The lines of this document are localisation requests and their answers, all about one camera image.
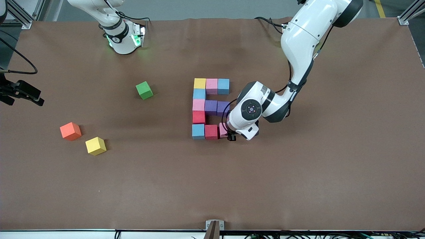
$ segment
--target blue cube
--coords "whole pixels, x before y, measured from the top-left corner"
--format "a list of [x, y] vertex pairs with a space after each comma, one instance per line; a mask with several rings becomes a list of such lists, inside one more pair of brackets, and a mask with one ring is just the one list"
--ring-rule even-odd
[[205, 139], [205, 125], [192, 125], [192, 138], [193, 139]]
[[218, 79], [218, 94], [229, 94], [230, 80], [229, 79]]
[[204, 100], [207, 97], [205, 89], [193, 89], [193, 99]]

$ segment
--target orange cube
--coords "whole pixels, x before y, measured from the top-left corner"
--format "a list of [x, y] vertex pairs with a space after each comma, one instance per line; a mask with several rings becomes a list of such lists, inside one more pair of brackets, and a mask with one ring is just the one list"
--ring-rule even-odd
[[69, 141], [81, 137], [81, 131], [79, 129], [79, 126], [72, 122], [60, 127], [60, 133], [62, 134], [62, 138], [67, 139]]

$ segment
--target white robotic arm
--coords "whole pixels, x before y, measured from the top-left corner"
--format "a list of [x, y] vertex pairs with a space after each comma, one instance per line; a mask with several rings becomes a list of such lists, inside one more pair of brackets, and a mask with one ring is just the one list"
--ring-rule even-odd
[[124, 20], [117, 14], [124, 0], [68, 0], [68, 2], [94, 17], [103, 30], [109, 45], [119, 54], [129, 54], [142, 45], [145, 27]]
[[255, 124], [263, 116], [268, 122], [280, 122], [289, 113], [291, 104], [307, 81], [313, 67], [313, 52], [332, 24], [344, 27], [353, 21], [363, 0], [298, 0], [303, 7], [288, 23], [280, 40], [281, 47], [294, 73], [282, 95], [260, 82], [248, 83], [237, 98], [226, 125], [230, 130], [251, 140], [258, 133]]

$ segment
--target pink cube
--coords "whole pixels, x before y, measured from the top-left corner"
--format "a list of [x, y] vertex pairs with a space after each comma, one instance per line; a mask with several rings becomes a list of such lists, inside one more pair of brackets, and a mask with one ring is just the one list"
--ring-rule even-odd
[[223, 123], [220, 123], [220, 125], [219, 125], [219, 131], [220, 131], [220, 138], [226, 138], [227, 137], [227, 131], [226, 131], [226, 128], [225, 128], [225, 126], [224, 126], [224, 124]]
[[218, 94], [218, 79], [207, 79], [207, 94]]
[[194, 99], [192, 111], [204, 111], [205, 110], [205, 100]]

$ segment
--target cube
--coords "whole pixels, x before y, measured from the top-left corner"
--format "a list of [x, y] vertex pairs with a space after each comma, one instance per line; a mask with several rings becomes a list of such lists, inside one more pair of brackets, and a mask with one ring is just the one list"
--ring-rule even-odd
[[205, 89], [193, 89], [193, 98], [204, 100], [206, 99], [207, 94], [205, 93]]
[[87, 152], [91, 155], [98, 155], [106, 152], [105, 141], [99, 137], [87, 140], [85, 146], [87, 147]]
[[208, 140], [218, 139], [217, 133], [218, 133], [217, 125], [205, 126], [205, 139], [208, 139]]
[[193, 139], [205, 139], [204, 132], [205, 125], [192, 125], [192, 138]]
[[206, 100], [205, 101], [205, 114], [206, 115], [217, 115], [217, 101]]
[[136, 89], [140, 97], [144, 100], [153, 96], [152, 90], [146, 81], [136, 85]]
[[206, 78], [195, 78], [195, 82], [193, 84], [194, 89], [205, 89], [205, 84], [207, 83]]
[[226, 138], [227, 137], [227, 131], [226, 128], [224, 126], [224, 123], [220, 123], [220, 125], [218, 126], [218, 131], [220, 134], [220, 138]]
[[60, 127], [60, 133], [62, 138], [72, 141], [81, 137], [81, 131], [78, 125], [74, 123], [68, 123]]
[[217, 115], [218, 116], [222, 116], [223, 115], [223, 111], [224, 111], [224, 117], [226, 117], [227, 112], [229, 112], [230, 106], [226, 108], [226, 106], [229, 104], [230, 102], [228, 101], [218, 101], [217, 102]]
[[192, 111], [205, 111], [205, 100], [194, 99]]
[[217, 92], [218, 94], [229, 94], [230, 80], [229, 79], [218, 79]]
[[207, 79], [205, 89], [207, 94], [218, 94], [218, 79]]
[[192, 124], [205, 124], [205, 111], [192, 111]]

